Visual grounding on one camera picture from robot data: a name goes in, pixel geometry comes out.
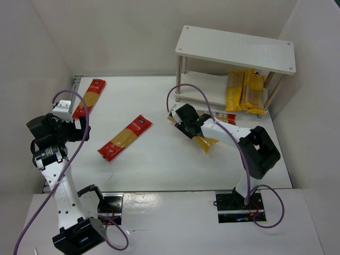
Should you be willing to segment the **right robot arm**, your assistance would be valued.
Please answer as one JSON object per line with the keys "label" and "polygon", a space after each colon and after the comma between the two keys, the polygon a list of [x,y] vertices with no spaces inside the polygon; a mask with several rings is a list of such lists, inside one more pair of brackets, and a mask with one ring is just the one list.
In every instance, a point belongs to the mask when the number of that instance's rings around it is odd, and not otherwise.
{"label": "right robot arm", "polygon": [[169,110],[175,126],[190,139],[210,138],[236,148],[241,156],[245,175],[235,187],[236,194],[249,203],[260,180],[280,160],[281,155],[267,131],[261,127],[244,128],[220,121],[209,114],[198,115],[193,106],[174,105]]}

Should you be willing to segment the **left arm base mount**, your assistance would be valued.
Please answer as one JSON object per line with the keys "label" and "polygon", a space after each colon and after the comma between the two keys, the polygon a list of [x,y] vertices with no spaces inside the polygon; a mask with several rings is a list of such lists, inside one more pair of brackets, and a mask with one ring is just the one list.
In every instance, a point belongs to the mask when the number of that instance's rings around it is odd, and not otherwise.
{"label": "left arm base mount", "polygon": [[97,207],[98,215],[112,219],[117,225],[122,223],[123,198],[122,193],[103,193],[104,200]]}

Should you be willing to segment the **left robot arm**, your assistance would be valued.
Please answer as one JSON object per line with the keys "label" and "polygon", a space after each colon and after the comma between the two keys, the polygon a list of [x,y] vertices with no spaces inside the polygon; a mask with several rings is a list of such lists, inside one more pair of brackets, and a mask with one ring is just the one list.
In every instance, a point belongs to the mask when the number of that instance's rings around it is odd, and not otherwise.
{"label": "left robot arm", "polygon": [[89,139],[84,116],[80,123],[77,129],[73,120],[52,113],[27,123],[34,136],[32,162],[45,177],[57,208],[59,233],[52,238],[53,244],[63,254],[84,254],[106,240],[97,212],[103,196],[95,185],[76,190],[67,157],[67,142]]}

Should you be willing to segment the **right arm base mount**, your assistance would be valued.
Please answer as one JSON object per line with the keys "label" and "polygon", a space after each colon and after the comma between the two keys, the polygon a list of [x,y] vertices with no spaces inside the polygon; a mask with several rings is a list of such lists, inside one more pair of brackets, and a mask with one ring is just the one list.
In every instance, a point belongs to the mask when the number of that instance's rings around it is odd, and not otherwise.
{"label": "right arm base mount", "polygon": [[248,205],[233,191],[216,192],[213,205],[217,207],[219,223],[266,222],[265,208],[260,192],[255,192]]}

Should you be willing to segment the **yellow spaghetti bag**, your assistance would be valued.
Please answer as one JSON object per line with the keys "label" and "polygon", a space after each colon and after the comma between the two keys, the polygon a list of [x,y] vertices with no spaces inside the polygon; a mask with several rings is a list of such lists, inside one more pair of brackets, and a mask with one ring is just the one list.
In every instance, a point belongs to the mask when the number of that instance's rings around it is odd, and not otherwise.
{"label": "yellow spaghetti bag", "polygon": [[193,139],[200,145],[200,147],[205,151],[206,154],[213,145],[219,142],[216,139],[203,138],[200,136],[193,137]]}

